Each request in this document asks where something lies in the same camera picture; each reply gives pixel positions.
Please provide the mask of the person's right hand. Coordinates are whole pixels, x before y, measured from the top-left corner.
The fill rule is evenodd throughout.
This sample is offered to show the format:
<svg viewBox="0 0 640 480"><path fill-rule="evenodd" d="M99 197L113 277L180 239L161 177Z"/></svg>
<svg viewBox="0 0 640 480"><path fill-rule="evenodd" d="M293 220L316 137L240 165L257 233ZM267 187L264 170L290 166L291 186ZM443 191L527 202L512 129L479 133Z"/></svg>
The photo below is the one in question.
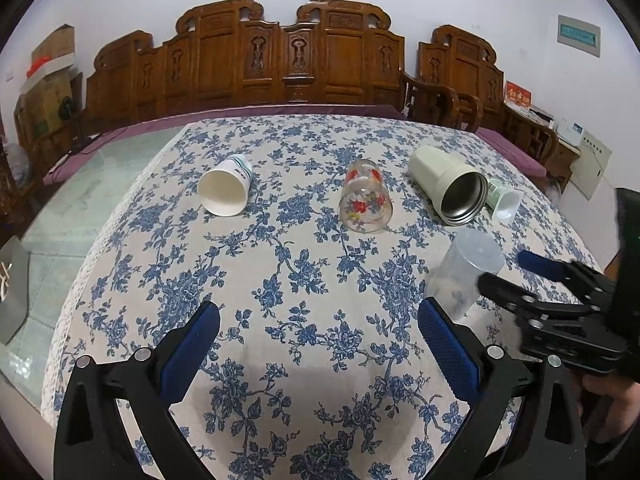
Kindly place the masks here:
<svg viewBox="0 0 640 480"><path fill-rule="evenodd" d="M639 384L633 380L608 375L597 377L585 375L582 388L603 396L608 401L604 421L598 425L596 441L604 443L621 437L631 429L639 418Z"/></svg>

